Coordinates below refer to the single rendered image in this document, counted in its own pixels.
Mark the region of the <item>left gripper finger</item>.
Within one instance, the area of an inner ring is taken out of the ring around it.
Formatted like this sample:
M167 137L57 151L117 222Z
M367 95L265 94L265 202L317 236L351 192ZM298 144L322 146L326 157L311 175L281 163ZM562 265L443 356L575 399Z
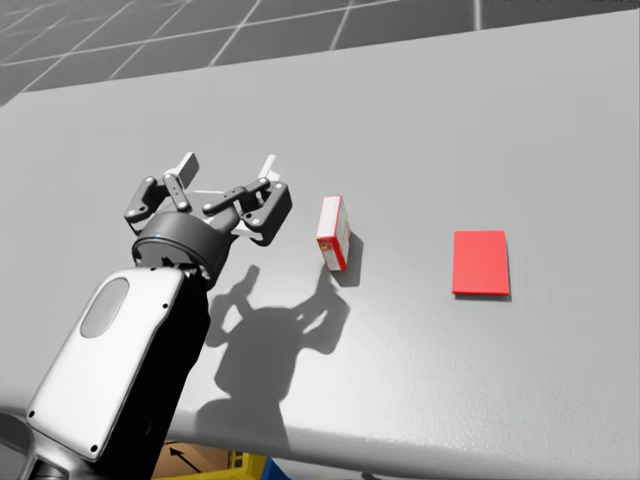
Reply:
M245 237L258 246L269 246L292 208L289 187L274 169L275 154L269 154L258 178L226 192L207 192L202 206L205 222L222 225L223 215L230 214L230 235Z
M124 211L124 218L132 232L140 234L167 199L173 202L178 212L190 213L192 207L186 188L198 171L199 162L195 153L187 152L176 167L168 169L160 177L147 176L142 179Z

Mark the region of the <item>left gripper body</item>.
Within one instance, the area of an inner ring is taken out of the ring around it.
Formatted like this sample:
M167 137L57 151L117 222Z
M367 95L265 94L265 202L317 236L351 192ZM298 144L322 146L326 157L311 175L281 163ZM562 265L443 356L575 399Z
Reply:
M240 218L234 205L208 217L207 204L216 204L223 192L191 191L189 213L180 212L172 204L155 213L137 235L132 257L140 267L198 267L207 279L216 279L228 259L231 246L238 238L233 232Z

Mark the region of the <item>red carton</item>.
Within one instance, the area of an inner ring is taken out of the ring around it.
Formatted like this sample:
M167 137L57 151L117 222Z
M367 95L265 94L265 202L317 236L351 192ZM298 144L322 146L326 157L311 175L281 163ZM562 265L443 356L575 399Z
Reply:
M351 229L341 195L323 198L316 241L329 271L345 271L350 249Z

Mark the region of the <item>pink pad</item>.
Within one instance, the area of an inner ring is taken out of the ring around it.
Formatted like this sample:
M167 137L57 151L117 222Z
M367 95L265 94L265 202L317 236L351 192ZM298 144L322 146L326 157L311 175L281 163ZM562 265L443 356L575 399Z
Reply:
M504 231L454 232L452 293L499 297L510 295Z

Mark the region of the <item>brown box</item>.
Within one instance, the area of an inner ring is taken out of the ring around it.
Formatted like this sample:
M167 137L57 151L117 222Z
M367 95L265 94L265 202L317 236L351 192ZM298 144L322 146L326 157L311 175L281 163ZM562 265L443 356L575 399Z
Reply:
M194 475L228 468L229 451L196 444L166 441L152 478Z

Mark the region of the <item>yellow box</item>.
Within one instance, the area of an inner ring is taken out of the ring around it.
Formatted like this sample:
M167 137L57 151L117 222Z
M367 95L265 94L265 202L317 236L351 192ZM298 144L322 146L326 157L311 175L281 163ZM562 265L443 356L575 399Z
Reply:
M198 480L262 480L267 458L229 450L222 468L198 474Z

